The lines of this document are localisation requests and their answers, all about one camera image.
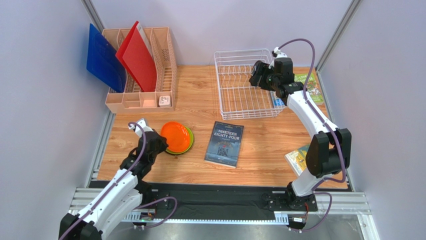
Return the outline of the orange plate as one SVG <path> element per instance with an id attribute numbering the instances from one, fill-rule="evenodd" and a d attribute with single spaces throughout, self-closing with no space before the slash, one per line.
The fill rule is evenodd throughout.
<path id="1" fill-rule="evenodd" d="M 161 130 L 160 135 L 166 138 L 168 145 L 167 150 L 174 153 L 183 153 L 191 143 L 191 137 L 187 128 L 176 121 L 166 122 Z"/>

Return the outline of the green plate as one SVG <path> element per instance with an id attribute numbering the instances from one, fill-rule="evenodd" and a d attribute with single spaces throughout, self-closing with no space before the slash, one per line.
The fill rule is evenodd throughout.
<path id="1" fill-rule="evenodd" d="M 168 154 L 171 154 L 171 155 L 174 155 L 174 156 L 177 156 L 177 155 L 182 155 L 182 154 L 184 154 L 184 153 L 186 153 L 186 152 L 188 152 L 191 148 L 192 148 L 192 146 L 193 146 L 193 144 L 194 144 L 194 134 L 193 134 L 193 132 L 192 132 L 192 130 L 191 129 L 189 129 L 188 127 L 186 127 L 185 126 L 185 128 L 186 128 L 186 130 L 188 131 L 188 134 L 189 134 L 189 146 L 188 146 L 188 148 L 186 149 L 186 150 L 184 150 L 184 151 L 182 151 L 182 152 L 174 152 L 174 151 L 171 151 L 171 150 L 169 150 L 168 148 L 165 150 Z"/>

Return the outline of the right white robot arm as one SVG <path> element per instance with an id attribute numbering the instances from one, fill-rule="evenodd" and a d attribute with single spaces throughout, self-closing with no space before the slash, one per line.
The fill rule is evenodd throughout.
<path id="1" fill-rule="evenodd" d="M 307 151 L 306 169 L 291 182 L 289 192 L 295 197 L 311 195 L 325 180 L 342 173 L 340 182 L 346 180 L 350 164 L 352 134 L 347 128 L 332 123 L 313 102 L 306 83 L 295 81 L 293 61 L 278 57 L 272 64 L 255 62 L 249 82 L 254 87 L 275 92 L 291 109 L 308 131 L 311 142 Z"/>

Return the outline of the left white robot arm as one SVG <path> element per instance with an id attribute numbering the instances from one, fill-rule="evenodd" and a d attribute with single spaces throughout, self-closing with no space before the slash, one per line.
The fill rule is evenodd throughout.
<path id="1" fill-rule="evenodd" d="M 152 186 L 143 181 L 167 140 L 155 130 L 143 132 L 108 185 L 77 214 L 67 213 L 60 222 L 60 240 L 105 240 L 133 210 L 155 206 Z"/>

